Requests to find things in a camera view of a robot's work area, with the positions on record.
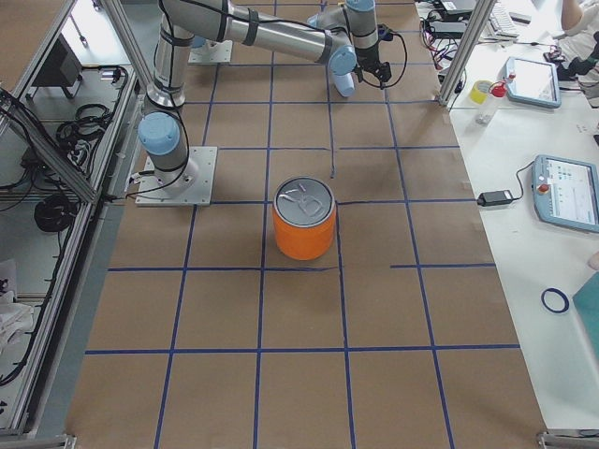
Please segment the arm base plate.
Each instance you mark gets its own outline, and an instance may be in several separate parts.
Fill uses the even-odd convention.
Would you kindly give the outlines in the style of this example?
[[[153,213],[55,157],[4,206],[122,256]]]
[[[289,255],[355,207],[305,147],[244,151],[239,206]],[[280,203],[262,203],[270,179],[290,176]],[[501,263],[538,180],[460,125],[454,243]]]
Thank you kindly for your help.
[[[152,174],[140,179],[136,204],[141,207],[209,206],[217,153],[216,147],[192,146],[183,173],[180,169],[172,172],[156,169],[147,156],[144,170]]]
[[[190,65],[228,64],[232,56],[233,42],[216,42],[196,36],[188,57]]]

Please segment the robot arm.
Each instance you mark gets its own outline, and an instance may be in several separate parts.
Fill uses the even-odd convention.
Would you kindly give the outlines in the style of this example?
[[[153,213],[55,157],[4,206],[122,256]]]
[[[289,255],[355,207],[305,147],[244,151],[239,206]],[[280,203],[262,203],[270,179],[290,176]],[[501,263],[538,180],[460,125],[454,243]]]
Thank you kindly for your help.
[[[316,177],[341,200],[398,181],[370,1],[161,1],[140,109],[134,197],[158,205],[268,202]]]

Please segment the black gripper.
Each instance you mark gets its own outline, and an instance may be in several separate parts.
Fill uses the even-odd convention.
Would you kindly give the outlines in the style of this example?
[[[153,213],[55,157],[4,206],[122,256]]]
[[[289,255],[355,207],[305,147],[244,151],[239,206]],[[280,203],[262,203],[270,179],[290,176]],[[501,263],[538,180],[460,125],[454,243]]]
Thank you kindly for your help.
[[[357,65],[353,72],[356,74],[358,83],[364,81],[363,72],[377,75],[379,88],[385,89],[391,79],[392,73],[389,62],[380,62],[379,50],[377,46],[368,48],[355,47]]]

